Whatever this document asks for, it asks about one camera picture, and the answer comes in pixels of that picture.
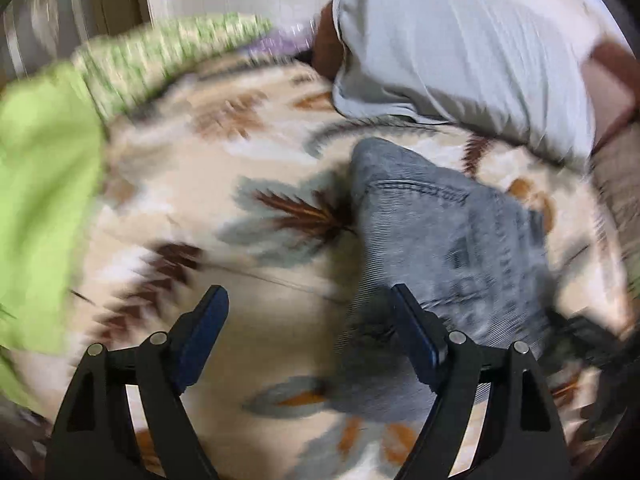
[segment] bed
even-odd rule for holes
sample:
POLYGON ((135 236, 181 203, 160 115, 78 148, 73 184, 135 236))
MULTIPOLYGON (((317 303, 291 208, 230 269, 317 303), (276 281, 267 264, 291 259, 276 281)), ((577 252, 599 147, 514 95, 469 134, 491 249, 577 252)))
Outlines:
MULTIPOLYGON (((287 25, 308 20, 326 2, 289 1, 296 3, 149 0, 149 8, 155 20, 233 8, 287 25)), ((601 34, 624 39, 600 0, 545 0, 542 7, 583 56, 601 34)), ((342 202, 348 157, 363 136, 389 138, 541 211, 553 268, 577 246, 588 247, 566 280, 561 311, 586 308, 612 332, 628 331, 634 313, 622 261, 633 242, 619 232, 610 197, 524 148, 463 128, 421 132, 345 120, 330 89, 295 60, 229 54, 201 63, 109 125, 110 179, 69 297, 68 353, 13 355, 43 415, 55 417, 89 342, 137 344, 219 283, 229 291, 230 317, 200 382, 182 398, 217 471, 236 480, 392 478, 422 421, 379 424, 337 413, 327 409, 323 389, 362 270, 342 202), (283 215, 292 217, 292 228, 278 227, 283 215), (324 225, 306 229, 305 215, 320 215, 324 225), (194 248, 196 269, 176 264, 194 248), (163 266, 172 274, 159 273, 163 266)), ((596 382, 593 370, 578 371, 559 397, 568 438, 596 382)), ((140 398, 134 388, 128 393, 144 435, 140 398)), ((478 404, 452 473, 470 464, 482 417, 478 404)), ((147 465, 157 469, 144 438, 147 465)))

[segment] denim fabric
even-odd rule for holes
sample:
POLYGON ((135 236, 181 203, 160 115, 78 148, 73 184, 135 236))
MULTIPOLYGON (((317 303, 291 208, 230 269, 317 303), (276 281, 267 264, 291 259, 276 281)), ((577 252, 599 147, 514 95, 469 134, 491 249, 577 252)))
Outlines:
POLYGON ((502 348, 524 340, 540 353, 554 280, 539 213, 383 139, 359 142, 351 171, 366 268, 337 343, 332 408, 380 422, 431 409, 434 394, 393 330, 386 292, 396 283, 449 330, 502 348))

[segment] green patterned cloth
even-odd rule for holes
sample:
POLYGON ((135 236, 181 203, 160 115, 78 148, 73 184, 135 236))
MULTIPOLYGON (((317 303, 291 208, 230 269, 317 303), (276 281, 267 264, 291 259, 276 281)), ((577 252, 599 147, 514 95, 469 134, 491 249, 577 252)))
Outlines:
POLYGON ((249 43, 270 28, 269 20, 236 13, 180 18, 90 40, 72 62, 106 123, 149 99, 190 64, 249 43))

